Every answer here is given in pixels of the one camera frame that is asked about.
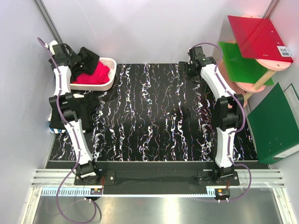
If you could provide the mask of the black graphic t shirt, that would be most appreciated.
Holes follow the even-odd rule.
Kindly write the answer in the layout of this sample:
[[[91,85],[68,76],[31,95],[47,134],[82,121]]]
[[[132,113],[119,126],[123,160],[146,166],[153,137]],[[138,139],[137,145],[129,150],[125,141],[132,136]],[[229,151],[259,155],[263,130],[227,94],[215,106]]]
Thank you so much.
[[[86,47],[81,47],[79,53],[76,54],[75,64],[71,67],[71,82],[75,82],[83,73],[92,75],[98,66],[99,58],[99,55]]]

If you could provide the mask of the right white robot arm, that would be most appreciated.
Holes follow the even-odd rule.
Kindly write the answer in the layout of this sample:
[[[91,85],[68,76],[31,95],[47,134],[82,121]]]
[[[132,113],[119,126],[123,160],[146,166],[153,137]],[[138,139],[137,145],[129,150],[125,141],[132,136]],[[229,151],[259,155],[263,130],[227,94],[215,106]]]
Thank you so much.
[[[204,54],[202,45],[199,43],[189,48],[190,59],[188,62],[179,62],[178,70],[183,72],[186,78],[204,79],[216,100],[211,122],[217,131],[217,151],[214,167],[206,182],[238,186],[240,182],[232,155],[235,134],[245,126],[244,97],[236,94],[229,86],[218,68],[218,63],[213,57]]]

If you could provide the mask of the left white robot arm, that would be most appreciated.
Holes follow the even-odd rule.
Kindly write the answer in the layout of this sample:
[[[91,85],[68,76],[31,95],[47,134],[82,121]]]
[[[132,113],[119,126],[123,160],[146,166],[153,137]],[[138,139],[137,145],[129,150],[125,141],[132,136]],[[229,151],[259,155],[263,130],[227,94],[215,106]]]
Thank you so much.
[[[66,129],[76,155],[75,185],[96,185],[101,173],[88,149],[83,128],[78,98],[71,93],[71,68],[80,62],[77,54],[65,43],[50,42],[46,46],[50,52],[50,62],[55,74],[54,96],[49,98],[51,117]]]

